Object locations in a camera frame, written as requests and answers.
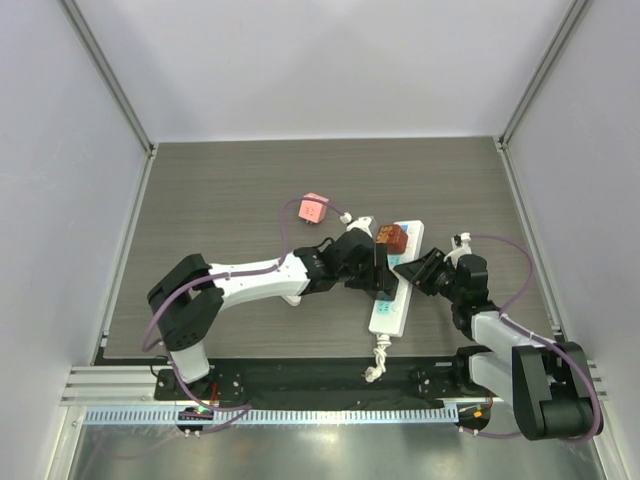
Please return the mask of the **white power strip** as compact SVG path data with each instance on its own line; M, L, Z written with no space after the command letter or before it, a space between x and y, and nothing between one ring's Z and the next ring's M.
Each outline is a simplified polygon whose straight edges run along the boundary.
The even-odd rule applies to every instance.
M407 234L408 240L402 254L388 254L387 263L390 270L399 264L417 260L424 234L424 224L420 220L396 222ZM369 321L369 331L374 335L401 337L405 330L410 299L413 291L411 284L403 277L393 274L398 280L396 295L393 301L376 300Z

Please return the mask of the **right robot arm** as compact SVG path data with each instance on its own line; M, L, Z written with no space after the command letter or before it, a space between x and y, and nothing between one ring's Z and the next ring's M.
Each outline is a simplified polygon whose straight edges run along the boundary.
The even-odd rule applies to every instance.
M603 416L583 349L542 337L512 320L489 297L487 261L434 248L395 272L428 296L451 304L456 328L477 343L458 351L451 383L470 396L485 388L512 408L528 440L589 440Z

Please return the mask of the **pink cube plug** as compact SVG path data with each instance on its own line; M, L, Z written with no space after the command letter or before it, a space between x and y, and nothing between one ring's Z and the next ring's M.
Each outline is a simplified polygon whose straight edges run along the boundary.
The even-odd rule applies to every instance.
M298 217L309 224L319 224L326 215L328 199L315 193L307 193L302 197Z

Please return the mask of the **red-brown plug adapter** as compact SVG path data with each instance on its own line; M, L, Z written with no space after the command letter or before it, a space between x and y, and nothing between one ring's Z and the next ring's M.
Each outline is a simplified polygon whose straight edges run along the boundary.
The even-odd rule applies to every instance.
M387 224L379 227L375 242L384 245L388 255L402 255L408 243L408 234L399 224Z

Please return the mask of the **white triangular socket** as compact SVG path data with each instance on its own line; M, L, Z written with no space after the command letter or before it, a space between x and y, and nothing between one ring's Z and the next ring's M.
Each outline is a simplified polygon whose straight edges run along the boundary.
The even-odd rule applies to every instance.
M301 303L300 296L283 296L282 299L290 306L298 306Z

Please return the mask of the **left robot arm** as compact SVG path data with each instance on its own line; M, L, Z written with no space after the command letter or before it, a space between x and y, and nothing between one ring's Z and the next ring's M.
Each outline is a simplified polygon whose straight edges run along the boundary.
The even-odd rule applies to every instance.
M389 267L387 246L353 229L262 262L209 264L202 255L191 254L148 292L147 301L177 387L198 400L212 387L203 341L219 313L265 298L324 293L337 284L376 300L394 299L398 278Z

